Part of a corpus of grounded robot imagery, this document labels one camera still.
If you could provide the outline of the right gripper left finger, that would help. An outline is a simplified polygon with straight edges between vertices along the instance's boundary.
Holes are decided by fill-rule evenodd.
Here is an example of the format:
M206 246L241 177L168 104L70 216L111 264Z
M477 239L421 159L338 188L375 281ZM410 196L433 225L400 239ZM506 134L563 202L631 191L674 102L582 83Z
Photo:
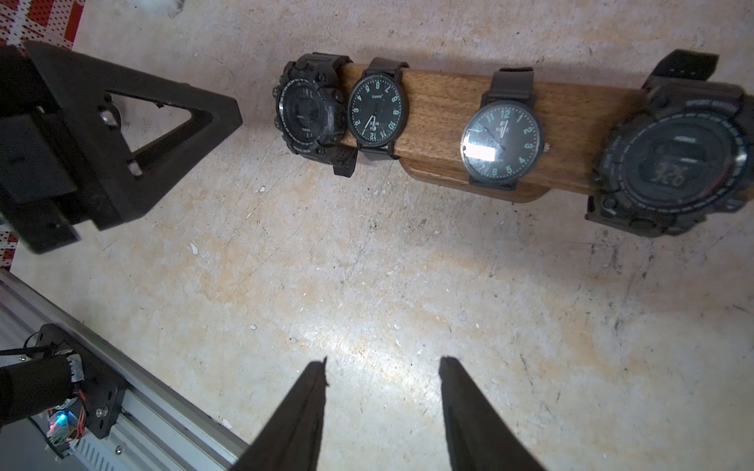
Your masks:
M317 469L328 387L326 364L323 359L306 365L232 471Z

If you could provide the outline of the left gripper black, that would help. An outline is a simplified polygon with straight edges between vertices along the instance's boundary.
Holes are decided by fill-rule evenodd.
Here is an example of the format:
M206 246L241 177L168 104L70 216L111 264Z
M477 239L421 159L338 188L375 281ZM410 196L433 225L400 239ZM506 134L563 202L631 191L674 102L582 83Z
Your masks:
M47 253L147 214L243 123L235 98L50 44L1 48L1 219Z

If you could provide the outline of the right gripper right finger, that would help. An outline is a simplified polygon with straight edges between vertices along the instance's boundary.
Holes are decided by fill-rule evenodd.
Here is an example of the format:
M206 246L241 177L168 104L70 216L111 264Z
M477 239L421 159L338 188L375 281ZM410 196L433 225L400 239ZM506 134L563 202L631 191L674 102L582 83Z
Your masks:
M542 470L484 396L461 361L440 360L447 448L453 470Z

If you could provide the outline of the chunky black watch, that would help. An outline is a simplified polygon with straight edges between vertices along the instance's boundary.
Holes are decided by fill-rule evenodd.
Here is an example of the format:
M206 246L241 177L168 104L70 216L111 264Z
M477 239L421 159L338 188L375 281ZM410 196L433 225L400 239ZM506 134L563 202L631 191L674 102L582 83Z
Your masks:
M586 220L640 237L679 236L746 206L753 98L711 79L718 62L677 49L657 64L643 107L612 129L595 161Z
M286 65L273 88L274 124L288 149L345 178L353 176L357 164L357 149L342 143L347 96L339 70L349 63L345 55L306 54Z

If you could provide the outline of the slim black watch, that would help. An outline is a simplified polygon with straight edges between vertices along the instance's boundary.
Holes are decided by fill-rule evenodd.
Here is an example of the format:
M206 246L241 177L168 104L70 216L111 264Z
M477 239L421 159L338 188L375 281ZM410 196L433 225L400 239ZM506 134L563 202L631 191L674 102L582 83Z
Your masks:
M351 89L349 131L370 161L399 159L395 147L410 113L403 85L408 68L406 62L374 58Z
M512 192L544 153L543 126L534 111L534 70L502 68L461 136L469 183Z

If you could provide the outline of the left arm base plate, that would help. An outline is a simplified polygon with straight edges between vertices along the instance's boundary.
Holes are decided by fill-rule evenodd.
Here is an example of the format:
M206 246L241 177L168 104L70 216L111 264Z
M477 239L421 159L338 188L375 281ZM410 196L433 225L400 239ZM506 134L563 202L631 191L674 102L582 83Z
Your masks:
M43 370L33 389L42 399L41 428L60 458L72 455L84 439L110 435L121 412L127 382L81 341L46 324L37 333Z

